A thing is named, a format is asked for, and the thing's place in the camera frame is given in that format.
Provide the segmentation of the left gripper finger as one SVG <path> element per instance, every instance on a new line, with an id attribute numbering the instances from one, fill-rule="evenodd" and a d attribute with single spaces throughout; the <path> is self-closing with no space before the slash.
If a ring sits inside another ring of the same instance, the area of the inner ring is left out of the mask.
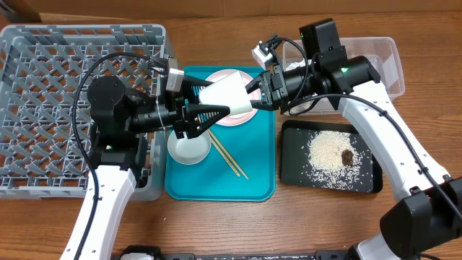
<path id="1" fill-rule="evenodd" d="M 185 100 L 198 100 L 199 92 L 211 84 L 212 82 L 210 81 L 206 81 L 203 79 L 199 79 L 197 77 L 185 75 L 183 77 L 183 81 L 181 85 L 183 98 Z"/>
<path id="2" fill-rule="evenodd" d="M 225 105 L 186 104 L 183 109 L 183 118 L 187 137 L 192 139 L 200 136 L 229 114 L 230 108 Z"/>

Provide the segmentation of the pile of white rice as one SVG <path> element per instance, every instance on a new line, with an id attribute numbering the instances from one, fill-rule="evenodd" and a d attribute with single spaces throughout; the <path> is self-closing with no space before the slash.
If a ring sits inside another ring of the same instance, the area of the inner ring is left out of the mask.
<path id="1" fill-rule="evenodd" d="M 341 131 L 315 131 L 306 145 L 305 175 L 313 187 L 368 192 L 372 182 L 372 153 L 359 136 Z M 344 150 L 354 153 L 353 166 L 342 164 Z"/>

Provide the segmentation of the white napkin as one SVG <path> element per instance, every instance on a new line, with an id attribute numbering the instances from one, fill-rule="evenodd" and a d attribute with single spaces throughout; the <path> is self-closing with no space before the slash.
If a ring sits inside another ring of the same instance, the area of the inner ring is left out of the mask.
<path id="1" fill-rule="evenodd" d="M 285 71 L 290 71 L 299 67 L 304 67 L 305 65 L 305 61 L 293 62 L 286 67 Z"/>

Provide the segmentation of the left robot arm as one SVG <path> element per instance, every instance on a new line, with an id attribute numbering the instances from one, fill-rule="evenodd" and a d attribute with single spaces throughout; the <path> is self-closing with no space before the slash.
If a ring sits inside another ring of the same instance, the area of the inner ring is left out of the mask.
<path id="1" fill-rule="evenodd" d="M 224 104 L 202 103 L 193 93 L 170 107 L 155 97 L 103 76 L 88 87 L 93 124 L 90 151 L 82 156 L 89 185 L 62 259 L 109 259 L 123 211 L 146 162 L 144 134 L 171 126 L 179 137 L 198 137 L 230 114 Z"/>

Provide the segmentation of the white paper cup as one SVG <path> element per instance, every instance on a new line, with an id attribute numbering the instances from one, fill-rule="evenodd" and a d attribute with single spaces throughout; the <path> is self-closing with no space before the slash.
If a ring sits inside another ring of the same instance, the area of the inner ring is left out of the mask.
<path id="1" fill-rule="evenodd" d="M 199 92 L 199 102 L 204 105 L 225 105 L 230 108 L 229 116 L 250 113 L 253 108 L 245 86 L 252 77 L 240 70 L 224 69 L 210 75 L 211 85 Z"/>

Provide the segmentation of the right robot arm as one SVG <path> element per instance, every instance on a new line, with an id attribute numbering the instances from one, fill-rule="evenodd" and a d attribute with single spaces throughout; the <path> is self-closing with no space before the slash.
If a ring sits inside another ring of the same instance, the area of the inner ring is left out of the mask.
<path id="1" fill-rule="evenodd" d="M 259 110 L 290 113 L 328 99 L 361 135 L 384 169 L 396 205 L 380 232 L 351 247 L 350 259 L 418 259 L 461 236 L 461 180 L 453 178 L 419 143 L 393 106 L 380 74 L 364 56 L 349 58 L 333 19 L 299 29 L 296 48 L 305 65 L 281 68 L 275 35 L 253 49 L 262 72 L 246 87 L 260 90 Z"/>

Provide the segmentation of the brown food scrap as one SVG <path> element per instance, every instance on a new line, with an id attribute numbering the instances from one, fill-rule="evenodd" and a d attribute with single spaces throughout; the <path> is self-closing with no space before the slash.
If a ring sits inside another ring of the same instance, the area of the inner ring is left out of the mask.
<path id="1" fill-rule="evenodd" d="M 346 149 L 341 154 L 342 164 L 345 166 L 353 166 L 354 164 L 354 153 L 353 151 Z"/>

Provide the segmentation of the grey shallow bowl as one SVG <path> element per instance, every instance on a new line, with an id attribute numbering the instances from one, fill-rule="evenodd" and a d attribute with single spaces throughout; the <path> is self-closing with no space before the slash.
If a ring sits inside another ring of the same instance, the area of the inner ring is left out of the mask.
<path id="1" fill-rule="evenodd" d="M 201 162 L 211 149 L 212 140 L 208 132 L 192 139 L 178 139 L 173 131 L 167 141 L 167 150 L 177 163 L 193 165 Z"/>

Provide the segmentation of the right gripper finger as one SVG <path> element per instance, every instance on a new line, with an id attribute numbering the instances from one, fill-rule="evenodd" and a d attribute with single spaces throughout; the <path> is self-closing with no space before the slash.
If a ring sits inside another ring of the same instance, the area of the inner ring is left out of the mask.
<path id="1" fill-rule="evenodd" d="M 245 90 L 248 94 L 256 91 L 263 90 L 267 88 L 266 74 L 259 74 L 257 77 L 253 78 L 246 86 Z"/>
<path id="2" fill-rule="evenodd" d="M 251 100 L 252 108 L 263 110 L 263 111 L 275 111 L 276 107 L 270 101 L 266 100 Z"/>

